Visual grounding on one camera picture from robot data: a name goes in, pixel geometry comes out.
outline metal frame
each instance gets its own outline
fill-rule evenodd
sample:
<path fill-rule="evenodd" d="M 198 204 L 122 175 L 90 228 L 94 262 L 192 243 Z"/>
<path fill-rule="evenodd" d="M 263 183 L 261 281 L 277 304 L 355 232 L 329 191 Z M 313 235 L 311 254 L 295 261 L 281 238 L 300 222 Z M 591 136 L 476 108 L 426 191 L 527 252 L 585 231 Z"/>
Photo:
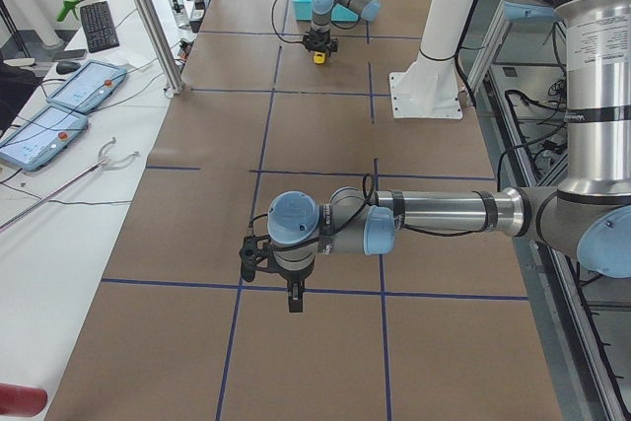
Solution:
<path fill-rule="evenodd" d="M 151 0 L 134 0 L 134 3 L 138 9 L 140 19 L 145 26 L 149 40 L 154 46 L 158 61 L 167 76 L 169 85 L 174 94 L 179 94 L 183 88 L 183 82 L 171 53 L 171 48 L 167 42 L 165 31 L 162 25 L 160 25 L 160 19 L 158 18 L 154 4 Z"/>

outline white pole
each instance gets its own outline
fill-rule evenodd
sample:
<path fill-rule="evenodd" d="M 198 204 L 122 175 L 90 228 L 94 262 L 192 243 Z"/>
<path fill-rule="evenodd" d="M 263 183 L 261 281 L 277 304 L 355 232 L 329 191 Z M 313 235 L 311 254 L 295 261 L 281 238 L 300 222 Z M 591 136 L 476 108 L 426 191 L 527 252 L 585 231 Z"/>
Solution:
<path fill-rule="evenodd" d="M 13 2 L 20 8 L 29 22 L 29 27 L 35 30 L 45 48 L 63 47 L 63 40 L 57 36 L 50 21 L 35 0 L 13 0 Z"/>
<path fill-rule="evenodd" d="M 419 52 L 405 73 L 389 75 L 395 118 L 462 118 L 452 58 L 472 3 L 432 0 L 421 40 L 424 54 Z"/>

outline sticker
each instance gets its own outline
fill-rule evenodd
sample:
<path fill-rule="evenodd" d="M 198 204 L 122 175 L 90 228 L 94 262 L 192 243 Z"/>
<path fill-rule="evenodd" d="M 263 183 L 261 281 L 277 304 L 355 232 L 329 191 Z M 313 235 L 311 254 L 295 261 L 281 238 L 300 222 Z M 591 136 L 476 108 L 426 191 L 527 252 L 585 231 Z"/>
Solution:
<path fill-rule="evenodd" d="M 630 31 L 631 15 L 607 17 L 568 28 L 568 71 L 629 61 Z"/>

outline black cable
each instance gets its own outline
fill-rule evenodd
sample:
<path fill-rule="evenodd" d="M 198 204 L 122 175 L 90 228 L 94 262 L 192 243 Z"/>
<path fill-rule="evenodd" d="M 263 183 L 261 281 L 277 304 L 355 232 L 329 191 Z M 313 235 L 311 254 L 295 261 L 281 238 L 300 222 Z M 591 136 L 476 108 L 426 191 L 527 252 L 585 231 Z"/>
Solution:
<path fill-rule="evenodd" d="M 152 83 L 153 83 L 154 81 L 156 81 L 159 77 L 161 77 L 161 76 L 162 76 L 162 75 L 164 75 L 164 74 L 165 74 L 165 73 L 160 73 L 160 74 L 157 74 L 156 76 L 154 76 L 154 77 L 151 79 L 151 81 L 149 81 L 149 82 L 145 85 L 145 87 L 144 87 L 144 88 L 142 88 L 142 89 L 141 89 L 140 91 L 138 91 L 137 93 L 132 94 L 131 96 L 129 96 L 129 97 L 127 97 L 127 98 L 125 98 L 125 99 L 123 99 L 123 100 L 121 100 L 121 101 L 118 101 L 118 102 L 116 102 L 116 103 L 113 103 L 113 104 L 108 104 L 108 105 L 104 105 L 103 107 L 97 107 L 97 108 L 95 108 L 95 109 L 94 109 L 92 112 L 90 112 L 90 113 L 100 112 L 100 111 L 102 111 L 102 110 L 106 110 L 106 109 L 108 109 L 108 108 L 110 108 L 110 107 L 114 107 L 115 105 L 121 105 L 121 104 L 123 104 L 123 103 L 126 103 L 126 102 L 127 102 L 127 101 L 129 101 L 130 99 L 133 99 L 133 98 L 135 98 L 135 97 L 137 97 L 137 96 L 140 96 L 142 93 L 144 93 L 144 92 L 145 92 L 145 91 L 149 88 L 149 86 L 151 86 L 151 85 L 152 85 Z"/>
<path fill-rule="evenodd" d="M 424 229 L 419 229 L 418 227 L 408 226 L 406 224 L 403 225 L 403 229 L 405 229 L 406 231 L 412 231 L 412 232 L 416 232 L 418 234 L 425 234 L 425 235 L 432 236 L 432 237 L 462 237 L 462 236 L 468 236 L 469 234 L 475 234 L 475 232 L 473 232 L 473 231 L 454 232 L 454 233 L 451 233 L 451 234 L 444 234 L 444 233 L 441 233 L 441 232 L 426 231 Z"/>
<path fill-rule="evenodd" d="M 554 110 L 552 110 L 552 113 L 550 115 L 548 115 L 547 117 L 545 117 L 543 120 L 537 122 L 537 125 L 545 125 L 547 124 L 550 120 L 552 120 L 556 114 L 561 110 L 561 102 L 557 101 L 556 103 L 556 108 Z"/>
<path fill-rule="evenodd" d="M 467 51 L 481 51 L 486 48 L 486 46 L 478 46 L 477 48 L 473 48 L 471 46 L 461 46 L 460 49 L 466 49 Z"/>
<path fill-rule="evenodd" d="M 602 278 L 604 275 L 599 273 L 598 275 L 596 275 L 594 278 L 590 278 L 589 280 L 581 280 L 579 282 L 579 285 L 581 288 L 585 288 L 586 286 L 594 283 L 596 280 L 599 280 L 600 278 Z"/>
<path fill-rule="evenodd" d="M 556 59 L 556 64 L 559 66 L 561 71 L 563 71 L 563 76 L 567 76 L 568 75 L 568 70 L 563 65 L 563 61 L 561 61 L 561 55 L 559 54 L 559 47 L 558 47 L 557 40 L 556 40 L 556 30 L 557 29 L 561 30 L 561 27 L 559 26 L 558 22 L 556 22 L 552 26 L 552 46 L 554 48 L 554 58 Z"/>
<path fill-rule="evenodd" d="M 471 86 L 469 85 L 468 77 L 466 76 L 466 74 L 464 74 L 464 70 L 462 69 L 462 67 L 459 64 L 458 58 L 459 58 L 459 55 L 460 55 L 460 51 L 464 49 L 462 46 L 464 45 L 464 40 L 466 39 L 466 33 L 468 32 L 469 27 L 471 26 L 471 22 L 473 20 L 473 15 L 475 13 L 475 8 L 477 7 L 477 4 L 479 3 L 479 1 L 480 0 L 473 0 L 473 2 L 471 3 L 471 8 L 469 9 L 469 13 L 468 13 L 468 15 L 466 17 L 466 22 L 464 23 L 464 28 L 462 29 L 462 33 L 460 34 L 460 40 L 457 43 L 456 58 L 454 60 L 454 63 L 456 65 L 457 74 L 459 75 L 460 79 L 464 83 L 464 86 L 466 87 L 466 91 L 469 94 L 469 97 L 471 98 L 471 105 L 473 105 L 474 108 L 477 108 L 477 100 L 475 99 L 475 95 L 473 94 L 473 90 L 471 89 Z"/>
<path fill-rule="evenodd" d="M 464 87 L 466 88 L 466 93 L 469 94 L 469 97 L 471 98 L 471 105 L 473 105 L 473 108 L 477 108 L 477 100 L 475 98 L 475 94 L 473 93 L 473 90 L 471 89 L 471 86 L 469 85 L 468 78 L 466 74 L 464 74 L 464 71 L 462 70 L 462 67 L 460 66 L 460 62 L 457 59 L 454 61 L 454 66 L 456 67 L 456 72 L 458 76 L 460 77 L 460 79 L 462 80 Z"/>
<path fill-rule="evenodd" d="M 500 192 L 502 190 L 502 186 L 501 186 L 501 172 L 502 172 L 502 162 L 504 160 L 504 157 L 506 157 L 509 153 L 514 152 L 516 150 L 519 150 L 520 148 L 523 147 L 529 147 L 530 145 L 534 145 L 535 143 L 538 143 L 542 140 L 545 140 L 546 138 L 551 137 L 552 135 L 556 134 L 559 130 L 561 130 L 563 127 L 565 127 L 565 122 L 561 123 L 559 126 L 555 127 L 554 130 L 538 137 L 538 138 L 533 138 L 532 140 L 528 140 L 527 142 L 521 143 L 520 145 L 515 145 L 513 147 L 509 147 L 506 150 L 504 150 L 502 152 L 502 154 L 500 155 L 500 158 L 498 159 L 497 162 L 497 173 L 496 173 L 496 178 L 497 178 L 497 192 Z"/>
<path fill-rule="evenodd" d="M 526 93 L 520 91 L 519 89 L 507 89 L 504 91 L 504 99 L 509 103 L 511 107 L 515 107 L 513 102 L 511 101 L 511 95 L 519 96 L 520 99 L 524 102 L 525 105 L 534 105 L 535 107 L 543 108 L 545 110 L 554 110 L 558 112 L 562 109 L 558 109 L 557 107 L 551 107 L 550 105 L 546 105 L 541 101 L 536 101 L 535 99 L 531 99 Z M 553 104 L 559 105 L 558 101 L 552 102 Z"/>
<path fill-rule="evenodd" d="M 262 219 L 263 217 L 267 217 L 267 213 L 264 213 L 264 214 L 259 214 L 259 215 L 257 215 L 256 217 L 252 217 L 252 218 L 249 220 L 249 225 L 248 225 L 248 227 L 252 227 L 252 225 L 254 224 L 254 222 L 256 222 L 258 219 Z"/>
<path fill-rule="evenodd" d="M 333 22 L 331 20 L 331 24 L 334 25 L 336 28 L 340 29 L 340 30 L 353 30 L 355 27 L 357 27 L 359 25 L 359 23 L 362 21 L 361 17 L 357 17 L 357 20 L 355 22 L 353 22 L 353 24 L 350 27 L 342 27 L 341 25 Z"/>
<path fill-rule="evenodd" d="M 24 191 L 23 189 L 18 189 L 17 187 L 13 187 L 13 186 L 7 184 L 5 181 L 0 181 L 0 184 L 2 184 L 5 187 L 8 187 L 9 189 L 12 189 L 12 190 L 14 190 L 16 192 L 21 192 L 22 194 L 25 194 L 27 196 L 34 197 L 35 199 L 41 200 L 41 198 L 39 196 L 37 196 L 36 194 L 33 194 L 32 192 Z"/>
<path fill-rule="evenodd" d="M 21 171 L 22 171 L 22 169 L 19 169 L 16 172 L 14 172 L 12 175 L 10 175 L 9 177 L 4 178 L 2 181 L 0 181 L 0 184 L 5 184 L 5 183 L 9 182 L 11 179 L 13 179 L 17 175 L 19 175 Z"/>
<path fill-rule="evenodd" d="M 457 57 L 457 51 L 456 53 L 454 53 L 452 56 L 448 56 L 447 58 L 435 58 L 433 56 L 430 56 L 429 54 L 426 54 L 419 46 L 418 48 L 418 52 L 421 53 L 421 56 L 429 59 L 430 61 L 437 61 L 437 62 L 443 62 L 443 61 L 451 61 L 453 59 L 456 59 Z"/>
<path fill-rule="evenodd" d="M 50 82 L 65 82 L 66 80 L 63 78 L 50 78 L 50 79 L 44 79 L 43 81 L 41 81 L 38 86 L 41 88 L 41 91 L 43 92 L 43 95 L 48 99 L 48 93 L 46 92 L 46 89 L 43 88 L 44 83 L 50 83 Z"/>
<path fill-rule="evenodd" d="M 271 19 L 272 19 L 272 30 L 274 31 L 274 33 L 276 34 L 276 36 L 278 36 L 278 39 L 280 39 L 281 41 L 285 42 L 285 43 L 289 43 L 289 44 L 302 44 L 302 41 L 288 41 L 287 39 L 283 38 L 279 33 L 278 30 L 276 30 L 276 24 L 274 23 L 274 10 L 276 9 L 276 4 L 278 3 L 279 0 L 274 0 L 274 3 L 272 4 L 272 15 L 271 15 Z"/>

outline blue tape line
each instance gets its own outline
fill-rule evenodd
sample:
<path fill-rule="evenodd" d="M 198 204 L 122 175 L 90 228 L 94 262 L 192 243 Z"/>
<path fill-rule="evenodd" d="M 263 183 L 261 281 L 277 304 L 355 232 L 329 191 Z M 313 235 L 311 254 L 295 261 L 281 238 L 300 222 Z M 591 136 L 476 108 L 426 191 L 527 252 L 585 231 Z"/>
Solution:
<path fill-rule="evenodd" d="M 311 172 L 311 171 L 290 171 L 290 170 L 248 170 L 250 173 L 260 175 L 315 175 L 315 176 L 358 176 L 365 173 L 339 173 L 339 172 Z M 489 181 L 495 182 L 494 177 L 484 176 L 430 176 L 430 175 L 397 175 L 380 173 L 379 177 L 385 178 L 408 178 L 408 179 L 434 179 L 434 180 L 455 180 L 455 181 Z"/>
<path fill-rule="evenodd" d="M 365 173 L 329 173 L 329 172 L 289 172 L 278 170 L 248 170 L 259 175 L 308 175 L 308 176 L 352 176 L 362 177 Z"/>
<path fill-rule="evenodd" d="M 386 373 L 386 416 L 387 421 L 392 421 L 392 395 L 390 389 L 390 356 L 387 338 L 387 312 L 386 312 L 386 276 L 384 272 L 384 256 L 379 255 L 379 274 L 382 287 L 382 335 L 384 338 L 384 371 Z"/>
<path fill-rule="evenodd" d="M 333 290 L 325 288 L 305 288 L 305 293 L 313 293 L 316 295 L 344 295 L 344 296 L 378 296 L 379 291 L 370 290 Z"/>
<path fill-rule="evenodd" d="M 458 295 L 445 293 L 408 293 L 398 291 L 386 291 L 386 296 L 395 298 L 428 298 L 439 300 L 528 301 L 528 296 Z"/>
<path fill-rule="evenodd" d="M 278 94 L 309 94 L 312 96 L 355 96 L 355 97 L 367 97 L 370 94 L 367 93 L 330 93 L 330 92 L 308 92 L 308 91 L 276 91 Z"/>
<path fill-rule="evenodd" d="M 285 287 L 276 286 L 256 286 L 256 285 L 229 285 L 221 283 L 190 283 L 177 281 L 155 281 L 155 280 L 131 280 L 122 278 L 102 278 L 103 283 L 137 285 L 137 286 L 163 286 L 177 288 L 206 288 L 216 290 L 245 290 L 245 291 L 271 291 L 284 293 L 287 291 Z M 326 288 L 307 288 L 307 293 L 322 295 L 344 295 L 344 296 L 380 296 L 381 291 L 372 290 L 335 290 Z M 398 292 L 383 291 L 384 296 L 389 298 L 426 298 L 426 299 L 448 299 L 448 300 L 481 300 L 481 301 L 528 301 L 527 296 L 509 296 L 509 295 L 461 295 L 449 293 L 416 293 L 416 292 Z"/>
<path fill-rule="evenodd" d="M 208 34 L 208 35 L 243 35 L 243 36 L 276 36 L 274 32 L 223 32 L 219 30 L 202 30 L 199 31 L 198 34 Z M 292 34 L 291 32 L 282 32 L 282 36 L 298 36 L 302 37 L 303 34 Z M 340 38 L 366 38 L 367 34 L 363 35 L 353 35 L 346 34 L 343 31 L 336 31 L 335 36 Z M 407 35 L 371 35 L 372 39 L 405 39 L 405 40 L 414 40 L 419 41 L 422 39 L 422 36 L 407 36 Z"/>
<path fill-rule="evenodd" d="M 375 179 L 375 191 L 379 191 L 379 158 L 373 158 L 373 172 L 375 172 L 373 176 Z"/>
<path fill-rule="evenodd" d="M 269 94 L 271 89 L 215 89 L 215 88 L 190 88 L 193 93 L 249 93 Z"/>
<path fill-rule="evenodd" d="M 145 170 L 164 170 L 169 172 L 199 172 L 201 168 L 198 167 L 159 167 L 154 165 L 147 165 Z"/>
<path fill-rule="evenodd" d="M 278 46 L 278 54 L 276 55 L 276 69 L 274 70 L 274 90 L 276 89 L 276 80 L 278 79 L 278 71 L 280 70 L 280 53 L 283 50 L 283 45 Z"/>
<path fill-rule="evenodd" d="M 123 278 L 102 278 L 103 283 L 116 283 L 121 285 L 136 286 L 169 286 L 179 288 L 212 288 L 216 290 L 238 290 L 238 285 L 224 285 L 219 283 L 184 283 L 176 281 L 156 281 L 156 280 L 129 280 Z"/>
<path fill-rule="evenodd" d="M 219 399 L 217 400 L 217 412 L 215 413 L 215 421 L 221 419 L 221 411 L 224 407 L 224 396 L 226 394 L 226 384 L 228 383 L 228 371 L 230 369 L 230 359 L 233 355 L 233 345 L 235 342 L 235 332 L 237 330 L 237 316 L 239 315 L 239 305 L 241 302 L 241 280 L 239 282 L 239 290 L 235 298 L 235 310 L 233 311 L 233 321 L 230 326 L 230 335 L 228 336 L 228 350 L 226 351 L 226 359 L 224 361 L 224 373 L 221 378 L 221 389 L 219 390 Z"/>
<path fill-rule="evenodd" d="M 371 122 L 375 123 L 375 95 L 373 91 L 373 65 L 368 62 L 368 87 L 371 93 Z"/>

